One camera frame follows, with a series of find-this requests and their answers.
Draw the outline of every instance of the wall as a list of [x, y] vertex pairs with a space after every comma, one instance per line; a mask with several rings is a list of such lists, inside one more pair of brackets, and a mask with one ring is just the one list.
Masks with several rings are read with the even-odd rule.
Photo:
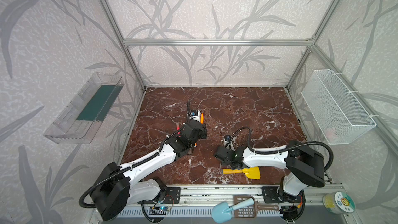
[[[311, 38], [331, 2], [107, 1], [124, 38], [233, 39]], [[286, 85], [304, 47], [132, 46], [130, 50], [147, 85], [272, 86]]]
[[[1, 0], [0, 223], [82, 223], [78, 206], [116, 160], [142, 95], [97, 0]], [[125, 86], [91, 144], [43, 136], [93, 72]]]
[[[397, 133], [398, 0], [343, 0], [318, 45], [340, 72]], [[313, 140], [324, 141], [301, 91], [315, 69], [325, 69], [311, 54], [290, 88]], [[364, 224], [398, 219], [398, 159], [374, 130], [351, 144], [332, 146], [329, 173], [343, 183]]]

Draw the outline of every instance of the jar lid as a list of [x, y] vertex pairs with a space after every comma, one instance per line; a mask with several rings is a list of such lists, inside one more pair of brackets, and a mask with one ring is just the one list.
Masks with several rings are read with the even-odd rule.
[[334, 200], [338, 208], [347, 213], [352, 213], [355, 210], [355, 203], [349, 195], [345, 192], [336, 192]]

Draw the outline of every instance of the brown scoop handle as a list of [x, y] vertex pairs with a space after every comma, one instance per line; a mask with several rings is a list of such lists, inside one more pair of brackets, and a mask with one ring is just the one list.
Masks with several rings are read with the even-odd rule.
[[262, 205], [262, 204], [257, 204], [256, 205], [257, 210], [279, 210], [279, 207], [277, 205]]

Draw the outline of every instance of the yellow shovel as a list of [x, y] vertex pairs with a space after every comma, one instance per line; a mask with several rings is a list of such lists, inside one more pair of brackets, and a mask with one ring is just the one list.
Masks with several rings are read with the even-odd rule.
[[258, 166], [249, 169], [222, 169], [223, 174], [245, 173], [247, 178], [260, 179], [260, 169]]

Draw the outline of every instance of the yellow shovel handle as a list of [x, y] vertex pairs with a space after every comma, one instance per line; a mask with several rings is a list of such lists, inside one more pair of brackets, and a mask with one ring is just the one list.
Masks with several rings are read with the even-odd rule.
[[241, 173], [241, 169], [222, 169], [223, 174], [235, 174], [235, 173]]

